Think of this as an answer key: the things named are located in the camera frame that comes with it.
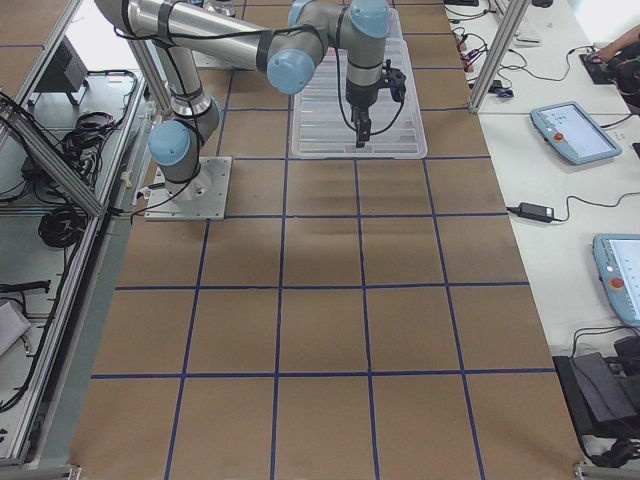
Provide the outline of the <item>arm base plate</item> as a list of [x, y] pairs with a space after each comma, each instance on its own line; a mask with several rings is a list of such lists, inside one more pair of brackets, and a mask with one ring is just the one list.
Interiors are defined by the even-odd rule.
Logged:
[[223, 220], [233, 159], [200, 157], [200, 172], [185, 190], [169, 182], [149, 196], [147, 221]]

